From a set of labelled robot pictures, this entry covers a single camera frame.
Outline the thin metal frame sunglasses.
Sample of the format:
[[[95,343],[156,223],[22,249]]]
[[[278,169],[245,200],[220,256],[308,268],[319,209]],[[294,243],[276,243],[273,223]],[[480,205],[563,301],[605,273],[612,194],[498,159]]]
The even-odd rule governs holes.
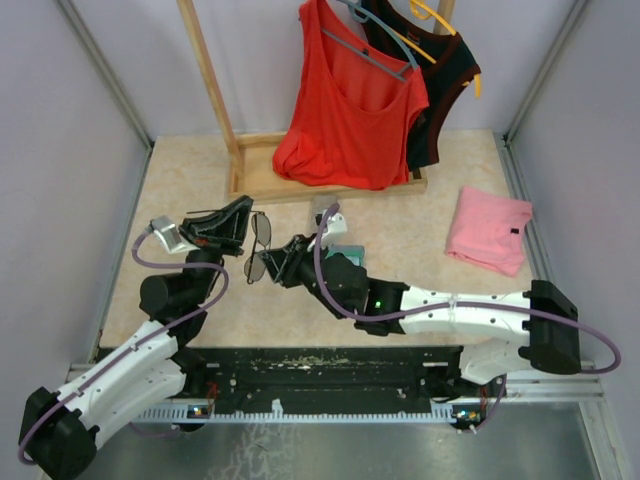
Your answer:
[[[254,234],[251,255],[244,264],[246,282],[251,285],[262,279],[266,266],[260,257],[263,250],[268,250],[271,245],[271,222],[264,212],[257,212],[251,218],[251,228]]]

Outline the blue-grey glasses case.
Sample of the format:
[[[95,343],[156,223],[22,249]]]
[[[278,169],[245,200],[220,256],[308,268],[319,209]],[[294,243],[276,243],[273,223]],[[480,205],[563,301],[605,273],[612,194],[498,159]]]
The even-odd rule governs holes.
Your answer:
[[[361,245],[332,245],[327,257],[343,255],[356,266],[363,267],[365,259],[365,248]]]

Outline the grey glasses case green lining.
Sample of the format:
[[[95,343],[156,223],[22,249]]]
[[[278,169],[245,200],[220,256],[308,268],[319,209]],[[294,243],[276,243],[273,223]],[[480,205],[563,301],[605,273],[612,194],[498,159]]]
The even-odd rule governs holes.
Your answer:
[[[332,205],[338,203],[338,197],[333,194],[323,194],[315,196],[312,199],[310,209],[310,218],[312,224],[317,225],[319,222],[319,218],[321,218],[325,214],[325,211],[328,210]]]

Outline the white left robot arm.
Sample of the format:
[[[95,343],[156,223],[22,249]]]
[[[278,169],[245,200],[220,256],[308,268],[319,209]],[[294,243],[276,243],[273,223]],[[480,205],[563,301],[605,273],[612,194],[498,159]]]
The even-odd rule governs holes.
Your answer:
[[[133,260],[155,272],[140,286],[147,320],[75,380],[27,398],[18,441],[22,464],[37,465],[52,479],[75,479],[144,410],[206,389],[208,373],[188,345],[230,285],[224,259],[242,254],[253,203],[243,195],[181,223],[166,216],[149,222],[131,246]]]

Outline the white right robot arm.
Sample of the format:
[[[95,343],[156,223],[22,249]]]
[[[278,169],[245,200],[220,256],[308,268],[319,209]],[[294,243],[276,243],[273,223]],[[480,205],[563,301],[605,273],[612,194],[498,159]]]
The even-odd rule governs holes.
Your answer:
[[[274,283],[304,287],[333,316],[353,320],[370,335],[445,333],[477,336],[446,372],[461,396],[496,377],[523,370],[555,375],[581,372],[578,312],[551,282],[534,280],[525,291],[493,295],[438,292],[370,277],[341,253],[315,253],[312,241],[294,237],[257,259]]]

